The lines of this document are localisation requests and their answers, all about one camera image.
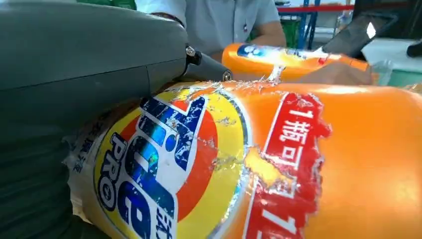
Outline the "person's left hand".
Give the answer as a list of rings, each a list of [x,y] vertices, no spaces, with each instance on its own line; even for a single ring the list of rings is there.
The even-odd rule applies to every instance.
[[[297,83],[360,86],[374,85],[370,70],[359,70],[344,63],[335,62],[300,77]]]

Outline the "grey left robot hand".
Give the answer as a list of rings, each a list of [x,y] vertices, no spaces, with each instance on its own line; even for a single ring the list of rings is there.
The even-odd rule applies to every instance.
[[[229,74],[174,20],[97,4],[2,2],[1,238],[107,238],[73,214],[64,138],[173,80]]]

